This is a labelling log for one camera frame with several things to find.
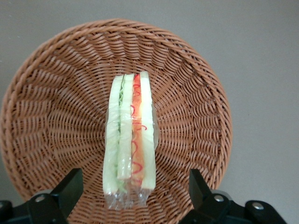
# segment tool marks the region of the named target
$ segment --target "bolt head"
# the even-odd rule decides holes
[[[44,195],[40,195],[36,198],[36,202],[41,202],[45,199],[45,196]]]
[[[257,210],[263,210],[263,205],[260,204],[259,202],[253,202],[252,206]]]
[[[218,202],[223,202],[224,198],[221,195],[215,195],[214,199]]]

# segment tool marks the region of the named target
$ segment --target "black clamp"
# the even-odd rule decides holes
[[[180,224],[286,224],[266,202],[248,201],[242,207],[224,194],[212,193],[197,169],[190,170],[189,194],[194,209]]]
[[[10,201],[0,201],[0,223],[67,224],[82,193],[82,170],[73,169],[49,194],[36,195],[15,208]]]

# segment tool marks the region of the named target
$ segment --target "wrapped sandwich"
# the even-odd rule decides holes
[[[103,166],[103,191],[109,208],[145,205],[156,186],[155,114],[147,72],[114,78]]]

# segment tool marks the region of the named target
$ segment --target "wicker basket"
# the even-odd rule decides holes
[[[116,74],[147,70],[160,127],[157,187],[148,206],[108,210],[102,192],[104,125]],[[217,76],[185,41],[122,19],[70,28],[20,67],[4,97],[1,148],[28,200],[82,168],[84,193],[70,223],[176,223],[192,208],[191,168],[217,188],[228,165],[230,109]]]

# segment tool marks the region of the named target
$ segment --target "table surface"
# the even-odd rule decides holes
[[[219,77],[234,139],[220,185],[240,205],[270,203],[299,218],[299,1],[0,1],[0,97],[24,60],[66,28],[126,18],[167,29]],[[0,199],[22,203],[0,162]]]

